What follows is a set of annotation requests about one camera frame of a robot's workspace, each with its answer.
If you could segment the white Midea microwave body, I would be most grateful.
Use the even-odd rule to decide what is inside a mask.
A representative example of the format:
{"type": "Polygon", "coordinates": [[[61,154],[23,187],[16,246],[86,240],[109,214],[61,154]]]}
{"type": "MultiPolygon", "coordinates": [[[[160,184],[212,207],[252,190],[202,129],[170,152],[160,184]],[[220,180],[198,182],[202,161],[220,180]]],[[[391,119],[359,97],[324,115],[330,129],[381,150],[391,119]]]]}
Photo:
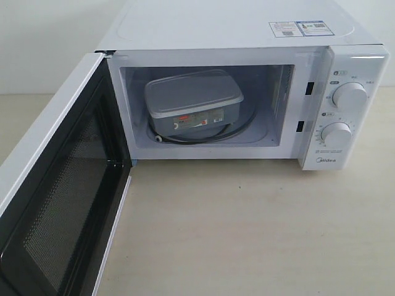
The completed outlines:
{"type": "Polygon", "coordinates": [[[296,159],[303,170],[343,169],[389,52],[334,1],[128,1],[96,47],[109,69],[131,159],[296,159]],[[334,36],[276,38],[269,22],[323,20],[334,36]],[[154,80],[223,70],[255,104],[233,138],[198,145],[154,141],[144,100],[154,80]],[[367,102],[342,111],[334,92],[360,83],[367,102]],[[327,147],[324,127],[347,124],[348,145],[327,147]]]}

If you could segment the blue white label sticker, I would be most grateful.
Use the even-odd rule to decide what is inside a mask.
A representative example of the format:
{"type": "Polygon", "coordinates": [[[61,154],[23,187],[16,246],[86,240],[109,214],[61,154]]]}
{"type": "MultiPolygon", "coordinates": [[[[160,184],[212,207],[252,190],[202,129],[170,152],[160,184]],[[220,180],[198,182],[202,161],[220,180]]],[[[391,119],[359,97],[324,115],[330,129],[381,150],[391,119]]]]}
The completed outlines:
{"type": "Polygon", "coordinates": [[[298,38],[335,35],[323,20],[269,22],[268,24],[276,38],[298,38]]]}

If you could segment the lower white timer knob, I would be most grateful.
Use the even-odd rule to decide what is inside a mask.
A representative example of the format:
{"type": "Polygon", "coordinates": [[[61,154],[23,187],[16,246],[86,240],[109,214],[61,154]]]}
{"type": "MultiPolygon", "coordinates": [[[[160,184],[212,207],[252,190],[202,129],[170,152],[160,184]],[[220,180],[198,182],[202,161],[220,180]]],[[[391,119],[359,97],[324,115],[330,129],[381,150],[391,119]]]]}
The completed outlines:
{"type": "Polygon", "coordinates": [[[321,132],[321,139],[327,147],[341,148],[349,144],[352,138],[350,127],[343,122],[332,123],[321,132]]]}

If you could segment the white plastic lidded container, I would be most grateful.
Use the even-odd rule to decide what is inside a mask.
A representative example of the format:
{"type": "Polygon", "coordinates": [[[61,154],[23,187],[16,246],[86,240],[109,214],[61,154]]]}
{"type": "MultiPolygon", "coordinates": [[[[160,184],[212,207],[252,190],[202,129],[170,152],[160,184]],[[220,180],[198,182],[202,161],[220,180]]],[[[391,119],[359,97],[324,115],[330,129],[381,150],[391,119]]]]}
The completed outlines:
{"type": "Polygon", "coordinates": [[[155,132],[172,137],[234,123],[244,95],[227,72],[214,69],[151,81],[144,98],[155,132]]]}

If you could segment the upper white power knob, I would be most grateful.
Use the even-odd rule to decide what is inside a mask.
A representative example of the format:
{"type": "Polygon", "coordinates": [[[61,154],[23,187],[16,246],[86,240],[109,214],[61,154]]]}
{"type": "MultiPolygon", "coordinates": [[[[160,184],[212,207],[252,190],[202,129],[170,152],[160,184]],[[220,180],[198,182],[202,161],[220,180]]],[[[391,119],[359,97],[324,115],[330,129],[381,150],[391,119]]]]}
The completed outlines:
{"type": "Polygon", "coordinates": [[[365,88],[356,82],[340,86],[332,96],[333,104],[342,111],[359,110],[365,106],[367,99],[365,88]]]}

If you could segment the white microwave door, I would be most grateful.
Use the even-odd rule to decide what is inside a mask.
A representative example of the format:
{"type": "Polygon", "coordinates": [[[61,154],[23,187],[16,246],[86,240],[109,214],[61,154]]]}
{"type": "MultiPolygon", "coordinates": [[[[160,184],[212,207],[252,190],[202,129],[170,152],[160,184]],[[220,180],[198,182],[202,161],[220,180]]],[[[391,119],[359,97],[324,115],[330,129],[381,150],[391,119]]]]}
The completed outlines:
{"type": "Polygon", "coordinates": [[[95,295],[130,170],[109,57],[87,54],[1,165],[1,294],[95,295]]]}

